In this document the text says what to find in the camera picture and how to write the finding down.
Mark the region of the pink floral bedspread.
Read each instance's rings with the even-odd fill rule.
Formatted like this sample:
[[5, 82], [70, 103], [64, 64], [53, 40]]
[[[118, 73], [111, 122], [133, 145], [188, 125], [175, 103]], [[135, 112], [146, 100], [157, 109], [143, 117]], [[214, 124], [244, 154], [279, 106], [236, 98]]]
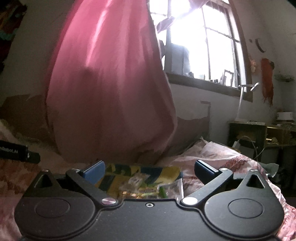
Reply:
[[[28, 188], [41, 169], [49, 169], [53, 173], [63, 174], [70, 168], [85, 168], [85, 163], [67, 163], [57, 154], [53, 146], [40, 141], [30, 140], [14, 131], [5, 120], [1, 120], [1, 140], [28, 145], [29, 149], [41, 155], [39, 164], [1, 160], [1, 240], [19, 240], [21, 234], [14, 220], [14, 210], [22, 194]], [[189, 195], [203, 185], [194, 175], [194, 163], [201, 159], [216, 169], [225, 167], [234, 173], [247, 173], [257, 169], [266, 174], [258, 162], [238, 152], [200, 139], [191, 148], [178, 155], [162, 158], [157, 161], [158, 167], [177, 166], [181, 168], [184, 178], [184, 194]]]

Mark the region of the clear packet with green snack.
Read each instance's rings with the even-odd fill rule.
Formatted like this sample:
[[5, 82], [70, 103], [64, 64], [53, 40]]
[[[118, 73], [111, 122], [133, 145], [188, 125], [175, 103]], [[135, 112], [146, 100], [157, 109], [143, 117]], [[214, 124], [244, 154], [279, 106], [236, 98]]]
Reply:
[[184, 198], [183, 180], [182, 178], [170, 184], [160, 185], [158, 187], [158, 197], [160, 199], [175, 199], [180, 201]]

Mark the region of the colourful patterned snack tray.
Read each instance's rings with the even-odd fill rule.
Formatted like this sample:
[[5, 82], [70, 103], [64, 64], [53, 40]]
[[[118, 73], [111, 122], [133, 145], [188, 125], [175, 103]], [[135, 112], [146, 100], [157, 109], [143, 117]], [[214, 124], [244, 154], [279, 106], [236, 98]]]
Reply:
[[117, 200], [184, 198], [183, 173], [176, 166], [108, 164], [95, 186]]

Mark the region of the clear wrapped cereal bar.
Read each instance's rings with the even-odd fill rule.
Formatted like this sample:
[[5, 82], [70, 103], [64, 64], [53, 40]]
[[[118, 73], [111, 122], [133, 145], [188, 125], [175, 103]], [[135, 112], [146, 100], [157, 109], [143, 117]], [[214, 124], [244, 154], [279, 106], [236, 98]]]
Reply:
[[149, 174], [145, 173], [136, 173], [129, 178], [125, 185], [128, 189], [137, 189], [145, 182], [145, 180], [147, 180], [147, 178], [149, 178], [149, 176]]

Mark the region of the dark wooden desk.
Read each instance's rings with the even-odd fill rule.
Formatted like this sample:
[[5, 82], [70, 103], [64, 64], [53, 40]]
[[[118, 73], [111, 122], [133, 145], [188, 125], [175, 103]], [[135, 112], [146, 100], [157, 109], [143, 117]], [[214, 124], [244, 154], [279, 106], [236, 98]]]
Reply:
[[295, 128], [232, 121], [227, 145], [263, 164], [278, 164], [276, 178], [281, 184], [295, 180]]

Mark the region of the pink curtain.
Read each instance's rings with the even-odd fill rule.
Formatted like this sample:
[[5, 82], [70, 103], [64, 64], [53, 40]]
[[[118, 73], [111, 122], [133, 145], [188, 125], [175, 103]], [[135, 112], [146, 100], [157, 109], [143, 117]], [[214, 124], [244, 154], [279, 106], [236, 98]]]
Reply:
[[46, 108], [69, 163], [160, 158], [177, 116], [146, 1], [75, 1], [53, 54]]

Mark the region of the window with metal bars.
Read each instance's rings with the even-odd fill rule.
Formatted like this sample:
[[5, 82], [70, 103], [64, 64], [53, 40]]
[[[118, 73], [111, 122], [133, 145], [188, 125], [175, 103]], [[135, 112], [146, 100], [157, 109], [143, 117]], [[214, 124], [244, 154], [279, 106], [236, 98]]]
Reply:
[[231, 97], [252, 83], [234, 1], [148, 1], [171, 84]]

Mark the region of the red hanging wall ornament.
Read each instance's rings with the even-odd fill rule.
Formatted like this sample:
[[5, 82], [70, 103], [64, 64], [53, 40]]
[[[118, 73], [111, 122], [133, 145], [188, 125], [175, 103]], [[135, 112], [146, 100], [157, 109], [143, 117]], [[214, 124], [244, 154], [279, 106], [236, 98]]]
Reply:
[[267, 58], [261, 59], [262, 95], [264, 102], [273, 105], [273, 70], [274, 63]]

